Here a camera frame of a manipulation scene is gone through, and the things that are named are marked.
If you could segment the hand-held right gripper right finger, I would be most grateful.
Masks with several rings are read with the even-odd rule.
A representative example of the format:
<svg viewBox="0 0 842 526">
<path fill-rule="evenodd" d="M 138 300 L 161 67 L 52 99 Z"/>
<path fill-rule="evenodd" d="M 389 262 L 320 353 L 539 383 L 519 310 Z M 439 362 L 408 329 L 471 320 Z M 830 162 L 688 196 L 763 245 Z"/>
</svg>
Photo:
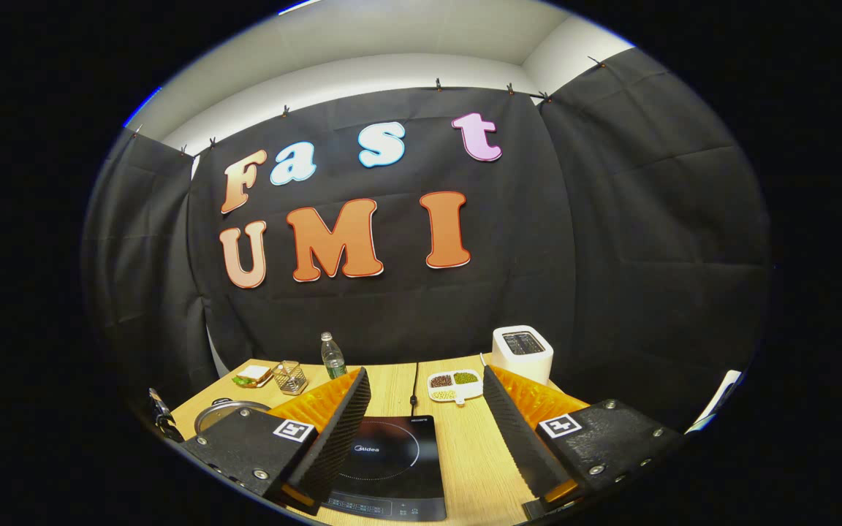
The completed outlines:
<svg viewBox="0 0 842 526">
<path fill-rule="evenodd" d="M 529 519 L 593 505 L 683 442 L 682 434 L 629 404 L 587 404 L 501 367 L 485 367 L 482 393 L 534 494 L 524 506 Z"/>
</svg>

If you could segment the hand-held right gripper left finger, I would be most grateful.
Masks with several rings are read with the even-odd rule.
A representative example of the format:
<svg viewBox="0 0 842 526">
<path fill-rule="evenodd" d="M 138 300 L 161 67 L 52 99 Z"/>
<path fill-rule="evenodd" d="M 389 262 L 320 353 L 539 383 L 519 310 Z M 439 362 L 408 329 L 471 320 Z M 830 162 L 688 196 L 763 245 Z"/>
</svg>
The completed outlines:
<svg viewBox="0 0 842 526">
<path fill-rule="evenodd" d="M 183 455 L 257 498 L 315 515 L 330 496 L 371 400 L 364 367 L 275 408 L 213 404 Z"/>
</svg>

